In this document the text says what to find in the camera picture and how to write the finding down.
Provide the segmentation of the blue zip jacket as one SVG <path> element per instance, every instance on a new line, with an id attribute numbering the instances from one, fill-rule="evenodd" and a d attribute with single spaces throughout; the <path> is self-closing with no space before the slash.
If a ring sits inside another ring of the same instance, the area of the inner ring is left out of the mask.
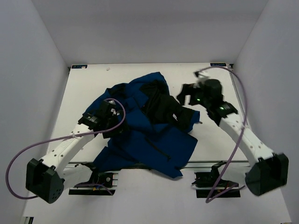
<path id="1" fill-rule="evenodd" d="M 106 172 L 141 163 L 168 177 L 180 177 L 197 145 L 190 131 L 200 112 L 181 106 L 160 72 L 106 89 L 87 112 L 95 113 L 107 98 L 124 106 L 128 131 L 108 141 L 93 161 L 96 168 Z"/>

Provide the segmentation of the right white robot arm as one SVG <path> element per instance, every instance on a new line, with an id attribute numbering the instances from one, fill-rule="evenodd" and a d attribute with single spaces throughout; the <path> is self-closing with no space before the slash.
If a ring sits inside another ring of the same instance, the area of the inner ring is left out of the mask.
<path id="1" fill-rule="evenodd" d="M 204 183 L 213 183 L 213 187 L 226 182 L 247 187 L 256 196 L 283 187 L 287 184 L 289 159 L 284 153 L 277 154 L 245 126 L 246 119 L 229 102 L 224 101 L 222 85 L 217 79 L 207 79 L 196 84 L 183 84 L 177 100 L 185 104 L 185 97 L 190 96 L 189 105 L 203 106 L 209 118 L 236 143 L 249 163 L 248 167 L 235 166 L 228 161 L 221 161 L 211 167 L 208 178 L 194 182 L 201 187 Z"/>

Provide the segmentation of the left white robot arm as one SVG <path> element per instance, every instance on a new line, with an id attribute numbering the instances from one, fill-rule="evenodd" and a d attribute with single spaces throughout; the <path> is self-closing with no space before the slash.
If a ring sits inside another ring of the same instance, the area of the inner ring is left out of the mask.
<path id="1" fill-rule="evenodd" d="M 84 113 L 73 131 L 60 137 L 60 144 L 40 160 L 31 159 L 27 164 L 26 189 L 47 203 L 54 203 L 65 189 L 75 186 L 94 186 L 99 171 L 91 162 L 77 163 L 68 168 L 69 162 L 99 133 L 110 133 L 125 121 L 124 106 L 114 98 L 102 101 L 92 113 Z"/>

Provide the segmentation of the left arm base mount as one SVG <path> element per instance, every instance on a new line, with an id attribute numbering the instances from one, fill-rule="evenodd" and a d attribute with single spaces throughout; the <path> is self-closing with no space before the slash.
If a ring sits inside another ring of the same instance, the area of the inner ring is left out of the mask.
<path id="1" fill-rule="evenodd" d="M 87 182 L 77 184 L 69 188 L 69 195 L 77 196 L 113 196 L 118 185 L 118 171 L 100 173 L 90 162 L 81 163 L 91 171 L 91 177 Z"/>

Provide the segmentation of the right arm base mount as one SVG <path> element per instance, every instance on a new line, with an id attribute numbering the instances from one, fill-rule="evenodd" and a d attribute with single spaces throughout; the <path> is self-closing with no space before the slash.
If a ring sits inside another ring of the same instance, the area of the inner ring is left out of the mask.
<path id="1" fill-rule="evenodd" d="M 226 161 L 220 161 L 212 166 L 211 171 L 209 172 L 196 172 L 195 173 L 195 181 L 192 182 L 192 186 L 195 187 L 196 190 L 196 197 L 197 198 L 207 198 L 211 188 L 213 187 L 214 183 L 216 182 L 220 171 L 217 170 L 221 165 L 226 165 Z M 241 197 L 240 191 L 245 188 L 245 186 L 240 186 L 237 183 L 226 181 L 220 179 L 218 182 L 216 189 L 212 192 L 211 197 L 214 197 L 221 192 L 230 189 L 230 191 L 225 192 L 224 194 L 220 195 L 219 198 L 239 198 Z"/>

